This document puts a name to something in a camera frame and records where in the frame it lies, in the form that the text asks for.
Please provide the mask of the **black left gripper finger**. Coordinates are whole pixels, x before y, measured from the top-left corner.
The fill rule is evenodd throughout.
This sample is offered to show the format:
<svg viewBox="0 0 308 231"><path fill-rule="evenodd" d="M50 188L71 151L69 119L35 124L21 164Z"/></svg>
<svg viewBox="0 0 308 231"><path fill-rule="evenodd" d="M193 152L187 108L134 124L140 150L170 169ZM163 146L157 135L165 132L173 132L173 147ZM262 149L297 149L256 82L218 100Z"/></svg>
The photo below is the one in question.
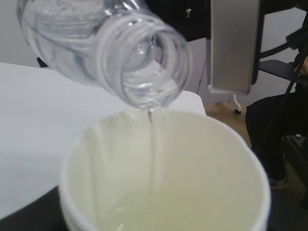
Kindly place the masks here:
<svg viewBox="0 0 308 231"><path fill-rule="evenodd" d="M64 231L58 187L0 220L2 231Z"/></svg>

